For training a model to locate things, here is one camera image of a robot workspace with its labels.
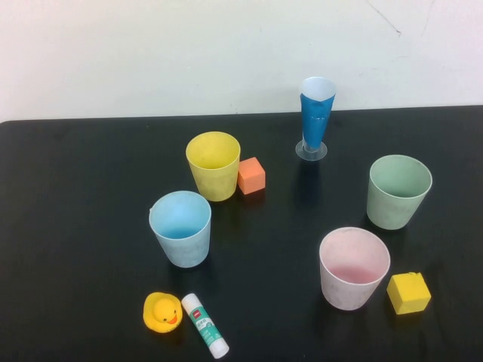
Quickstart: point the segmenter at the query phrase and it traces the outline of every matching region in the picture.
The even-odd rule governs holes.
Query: light blue cup
[[[208,255],[211,207],[200,194],[176,191],[163,196],[149,211],[149,225],[175,266],[191,268]]]
[[[303,137],[295,147],[300,158],[317,161],[327,154],[322,142],[325,128],[331,115],[336,88],[335,84],[322,77],[307,78],[300,87]]]

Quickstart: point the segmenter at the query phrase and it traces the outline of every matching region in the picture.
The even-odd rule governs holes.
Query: glue stick label
[[[196,325],[199,334],[202,335],[208,347],[211,343],[221,338],[220,332],[218,332],[218,329],[214,326],[213,321],[203,307],[195,308],[189,314],[189,318]]]

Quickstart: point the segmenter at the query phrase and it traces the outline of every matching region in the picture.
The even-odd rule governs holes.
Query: yellow rubber duck
[[[183,319],[181,302],[171,294],[151,293],[144,302],[143,319],[146,327],[155,332],[171,332]]]

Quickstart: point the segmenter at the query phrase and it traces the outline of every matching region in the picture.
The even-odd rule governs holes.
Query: yellow cup
[[[223,201],[236,189],[240,144],[224,132],[199,134],[186,147],[186,158],[202,196],[209,201]]]

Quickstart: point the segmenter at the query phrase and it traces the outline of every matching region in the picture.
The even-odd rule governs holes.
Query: glue stick
[[[216,359],[221,358],[228,353],[229,347],[225,339],[223,339],[218,329],[214,326],[213,321],[203,308],[198,297],[193,293],[188,294],[181,300],[181,304],[189,315],[189,319],[195,324],[199,334],[202,335],[213,357]]]

